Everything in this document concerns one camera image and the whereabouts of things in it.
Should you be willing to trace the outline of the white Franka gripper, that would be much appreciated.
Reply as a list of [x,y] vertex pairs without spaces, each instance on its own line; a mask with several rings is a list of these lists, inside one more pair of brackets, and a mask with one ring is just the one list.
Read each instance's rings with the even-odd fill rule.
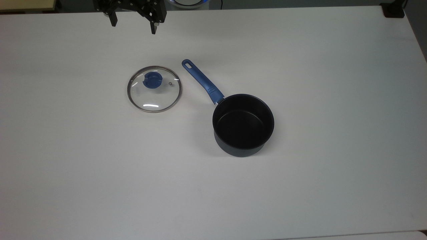
[[111,25],[116,27],[116,11],[127,10],[137,12],[150,22],[151,33],[156,34],[157,23],[166,19],[166,5],[163,0],[94,0],[94,9],[109,17]]

